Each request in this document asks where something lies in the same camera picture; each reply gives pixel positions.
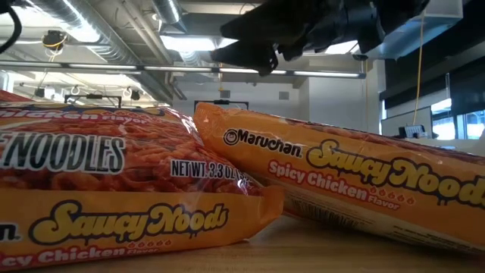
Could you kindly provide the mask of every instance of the orange plastic package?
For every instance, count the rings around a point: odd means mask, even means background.
[[[170,108],[0,105],[0,271],[249,238],[283,210]]]
[[[285,210],[415,244],[485,250],[485,158],[322,124],[200,104],[204,144]]]

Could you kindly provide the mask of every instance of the yellow cable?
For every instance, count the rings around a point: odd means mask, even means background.
[[[45,44],[45,43],[42,43],[42,44],[43,44],[45,47],[59,47],[59,46],[60,46],[60,45],[61,45],[63,42],[65,42],[65,41],[66,41],[66,39],[67,39],[67,36],[65,36],[65,37],[62,39],[62,41],[57,42],[57,43],[55,43],[55,44],[53,44],[53,45],[47,45],[47,44]]]
[[[365,125],[369,132],[369,60],[365,60]]]
[[[423,64],[423,35],[424,35],[424,11],[421,15],[421,38],[419,46],[419,63],[418,63],[418,91],[416,92],[416,106],[415,106],[415,116],[413,117],[412,124],[416,125],[416,116],[418,115],[418,103],[419,103],[419,93],[421,92],[421,69]]]
[[[55,52],[54,52],[54,54],[51,57],[49,57],[48,62],[53,62],[54,61],[55,57],[57,56],[56,54],[58,53],[58,51],[59,51],[59,45],[56,46]],[[47,77],[47,73],[48,73],[48,70],[47,70],[47,68],[45,68],[44,69],[44,74],[42,75],[42,79],[39,81],[39,85],[37,86],[37,89],[39,89],[41,87],[42,83],[44,83],[44,80]],[[33,99],[33,97],[35,95],[36,95],[36,92],[34,90],[34,93],[32,94],[32,96],[30,98]]]
[[[222,88],[222,73],[219,73],[219,92],[224,91],[224,88]]]

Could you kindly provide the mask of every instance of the black cable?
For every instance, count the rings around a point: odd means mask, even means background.
[[[11,46],[13,46],[15,42],[18,40],[18,38],[20,37],[20,34],[22,33],[22,23],[20,22],[20,18],[17,16],[17,13],[9,4],[6,4],[6,5],[7,5],[7,11],[10,14],[10,17],[12,17],[12,20],[14,22],[14,32],[12,33],[12,36],[7,40],[7,42],[5,42],[2,46],[0,46],[0,54],[5,52]]]

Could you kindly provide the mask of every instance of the ceiling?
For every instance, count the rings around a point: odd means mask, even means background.
[[[119,0],[79,0],[79,2],[87,2],[99,14],[102,19],[108,23],[109,27],[119,36],[121,41],[126,44],[128,49],[136,56],[140,63],[143,64],[166,64],[161,61],[146,41],[140,36],[140,33],[133,27],[133,20],[129,19],[129,15],[125,11],[119,9],[117,2]],[[143,27],[141,20],[134,16],[136,23],[140,24],[142,31],[145,34],[154,33],[158,36],[158,21],[154,19],[154,8],[151,0],[131,1],[135,4],[135,9],[142,14],[142,20],[148,24],[149,30]],[[197,20],[210,21],[215,15],[237,16],[246,11],[251,10],[262,0],[180,0],[181,7],[184,10],[184,16],[192,16]],[[7,53],[0,55],[0,60],[14,60],[14,61],[48,61],[52,52],[46,50],[41,43],[40,38],[47,33],[48,30],[60,30],[59,21],[50,17],[46,17],[32,9],[22,10],[16,9],[19,17],[23,23],[23,32],[20,40]],[[128,7],[130,14],[135,14],[132,8]],[[8,15],[0,16],[0,40],[6,40],[12,31],[12,22]],[[180,58],[178,52],[168,50],[170,58],[176,65],[183,65],[183,60]],[[199,52],[200,58],[204,64],[209,66],[218,66],[211,62],[208,52]],[[55,61],[67,63],[89,63],[89,64],[105,64],[105,60],[97,56],[86,46],[81,45],[75,39],[69,39],[67,45],[62,50],[61,54],[55,56]],[[300,59],[292,62],[286,62],[282,58],[279,59],[281,70],[297,70],[297,71],[341,71],[341,72],[356,72],[361,71],[361,62],[355,61],[351,55],[304,55]],[[36,86],[39,85],[41,79],[44,77],[43,72],[35,71],[9,71],[12,78],[15,79],[15,91],[22,93],[24,96],[33,95]],[[102,75],[99,72],[86,73],[48,73],[42,82],[42,86],[50,85],[60,90],[59,92],[69,92],[74,86],[80,87],[82,93],[106,93],[109,95],[124,96],[127,105],[147,106],[153,105],[157,101],[164,101],[171,103],[172,99],[183,99],[182,95],[169,94],[164,99],[159,99],[149,90],[144,90],[137,83],[137,80],[130,75],[110,74]],[[177,85],[177,82],[195,82],[203,84],[207,82],[219,81],[218,74],[184,74],[175,73],[174,81],[167,82],[166,74],[163,72],[152,72],[157,84],[161,86],[167,84]],[[295,88],[299,87],[302,78],[291,76],[268,76],[259,77],[257,74],[224,74],[222,80],[226,82],[240,82],[240,83],[291,83]],[[139,101],[129,100],[128,87],[141,89],[142,98]]]

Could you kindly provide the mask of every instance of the window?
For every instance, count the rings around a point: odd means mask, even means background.
[[[437,133],[438,140],[454,140],[455,139],[455,123],[453,117],[441,118],[433,121],[433,133]]]
[[[480,139],[485,129],[485,111],[476,111],[465,115],[466,136],[468,140]]]
[[[438,134],[438,140],[454,140],[456,138],[455,122],[453,121],[451,110],[451,99],[445,99],[431,106],[433,133]]]

